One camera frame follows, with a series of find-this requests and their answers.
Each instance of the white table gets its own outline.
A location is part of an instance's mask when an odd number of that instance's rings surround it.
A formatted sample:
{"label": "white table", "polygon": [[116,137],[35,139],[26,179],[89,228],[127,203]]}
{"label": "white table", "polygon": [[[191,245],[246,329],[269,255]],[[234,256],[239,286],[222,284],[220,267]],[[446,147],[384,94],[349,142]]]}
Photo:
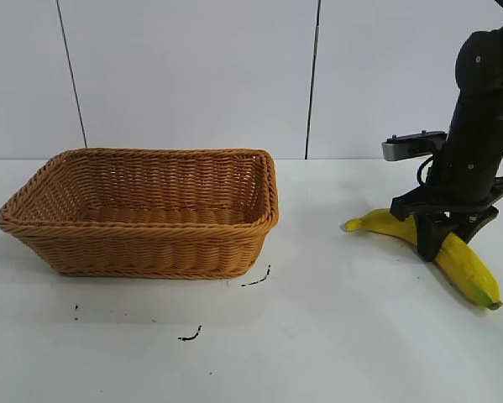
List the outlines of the white table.
{"label": "white table", "polygon": [[[0,233],[0,403],[503,403],[503,308],[481,315],[401,241],[339,229],[410,190],[418,162],[278,161],[280,223],[236,280],[66,278]],[[0,206],[41,164],[0,161]],[[498,208],[472,246],[503,297]]]}

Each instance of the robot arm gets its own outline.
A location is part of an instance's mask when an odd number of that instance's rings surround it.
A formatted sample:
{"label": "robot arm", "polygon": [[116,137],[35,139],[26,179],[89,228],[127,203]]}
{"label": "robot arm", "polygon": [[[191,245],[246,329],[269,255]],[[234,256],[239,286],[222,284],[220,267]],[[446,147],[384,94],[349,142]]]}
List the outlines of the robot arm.
{"label": "robot arm", "polygon": [[[496,0],[503,6],[503,0]],[[455,232],[468,242],[497,217],[503,178],[503,27],[470,36],[456,65],[460,88],[449,133],[422,132],[382,144],[386,160],[432,156],[417,173],[419,187],[393,199],[399,220],[414,215],[419,254],[431,261]],[[422,170],[432,162],[427,178]]]}

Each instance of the yellow banana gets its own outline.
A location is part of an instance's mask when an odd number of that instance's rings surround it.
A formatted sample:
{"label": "yellow banana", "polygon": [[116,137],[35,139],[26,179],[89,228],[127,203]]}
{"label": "yellow banana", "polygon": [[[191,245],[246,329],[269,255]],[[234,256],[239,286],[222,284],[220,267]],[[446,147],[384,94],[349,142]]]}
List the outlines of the yellow banana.
{"label": "yellow banana", "polygon": [[[410,216],[404,222],[393,217],[388,209],[374,210],[364,217],[346,222],[347,232],[366,230],[404,239],[417,246],[417,227]],[[434,262],[475,305],[496,310],[503,303],[494,276],[473,250],[455,233],[450,233]]]}

